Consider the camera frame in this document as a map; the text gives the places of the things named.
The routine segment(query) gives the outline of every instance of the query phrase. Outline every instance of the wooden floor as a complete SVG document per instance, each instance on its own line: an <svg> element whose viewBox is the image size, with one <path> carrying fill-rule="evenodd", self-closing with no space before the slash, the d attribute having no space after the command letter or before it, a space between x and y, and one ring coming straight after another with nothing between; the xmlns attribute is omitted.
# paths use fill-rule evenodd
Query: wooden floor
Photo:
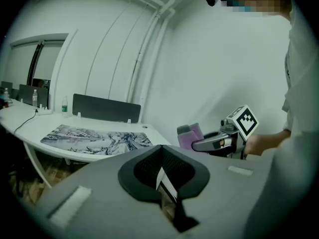
<svg viewBox="0 0 319 239"><path fill-rule="evenodd" d="M70 176L75 171L81 169L83 166L87 165L86 163L71 161L71 165L67 165L63 158L55 158L49 155L37 152L37 157L40 163L43 166L43 169L49 176L51 182L54 185L58 184L68 176ZM20 182L20 192L23 193L23 200L30 205L35 205L36 202L43 196L45 193L50 190L44 182L40 182L40 179L33 168L30 160L25 160L23 178ZM16 176L12 172L9 177L9 184L11 185L12 192L16 195ZM172 222L174 219L175 213L175 203L169 198L167 193L164 191L161 186L158 189L162 194L162 211L164 215Z"/></svg>

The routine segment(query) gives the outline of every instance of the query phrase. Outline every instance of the mouse pad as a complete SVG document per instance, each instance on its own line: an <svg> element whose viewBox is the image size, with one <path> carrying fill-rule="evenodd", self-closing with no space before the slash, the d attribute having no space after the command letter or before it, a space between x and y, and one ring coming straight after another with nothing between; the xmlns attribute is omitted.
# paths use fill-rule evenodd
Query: mouse pad
<svg viewBox="0 0 319 239"><path fill-rule="evenodd" d="M119 155L152 146L144 133L96 131L68 125L60 125L41 142L59 149L94 155Z"/></svg>

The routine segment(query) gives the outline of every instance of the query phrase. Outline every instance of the cable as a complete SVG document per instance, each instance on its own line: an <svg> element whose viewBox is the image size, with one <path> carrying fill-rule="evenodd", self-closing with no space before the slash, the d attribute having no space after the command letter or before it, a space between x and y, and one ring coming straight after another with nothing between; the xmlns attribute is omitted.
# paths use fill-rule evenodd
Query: cable
<svg viewBox="0 0 319 239"><path fill-rule="evenodd" d="M25 123L27 123L29 120L33 119L33 118L35 117L35 115L36 115L37 112L38 112L38 109L35 109L35 113L34 113L33 117L31 117L31 118L27 119L25 122L23 122L23 123L21 124L21 126L19 126L19 127L14 131L13 135L15 135L15 132L16 132L20 127L22 127L22 126L23 126Z"/></svg>

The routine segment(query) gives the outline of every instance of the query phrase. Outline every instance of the water bottle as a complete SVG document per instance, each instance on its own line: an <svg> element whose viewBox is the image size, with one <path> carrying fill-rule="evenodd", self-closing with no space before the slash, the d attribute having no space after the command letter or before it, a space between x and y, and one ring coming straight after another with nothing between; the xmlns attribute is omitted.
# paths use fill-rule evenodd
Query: water bottle
<svg viewBox="0 0 319 239"><path fill-rule="evenodd" d="M68 97L65 96L62 101L62 115L63 117L68 117Z"/></svg>
<svg viewBox="0 0 319 239"><path fill-rule="evenodd" d="M5 88L3 98L4 98L4 102L5 102L5 103L8 103L8 102L9 102L8 88Z"/></svg>
<svg viewBox="0 0 319 239"><path fill-rule="evenodd" d="M36 92L36 90L34 90L34 92L33 92L32 106L33 106L33 108L38 109L38 93Z"/></svg>

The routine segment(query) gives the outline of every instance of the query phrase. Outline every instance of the white desk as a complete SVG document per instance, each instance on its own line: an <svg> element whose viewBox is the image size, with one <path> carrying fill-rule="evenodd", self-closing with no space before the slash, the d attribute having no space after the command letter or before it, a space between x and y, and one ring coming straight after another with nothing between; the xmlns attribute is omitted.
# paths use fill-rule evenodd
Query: white desk
<svg viewBox="0 0 319 239"><path fill-rule="evenodd" d="M33 117L34 113L35 110L32 106L13 100L12 106L0 110L0 124L7 131L13 134L23 122ZM101 131L143 132L147 135L153 145L169 144L169 142L163 136L161 136L160 133L158 133L151 125L148 124L128 124L122 122L78 118L77 116L71 114L69 115L70 117L68 118L64 118L61 113L36 115L15 133L15 136L23 141L26 152L34 168L49 187L52 187L52 184L50 183L48 176L37 159L34 149L49 155L84 162L92 162L103 158L112 157L106 155L93 155L67 151L40 142L47 134L61 124Z"/></svg>

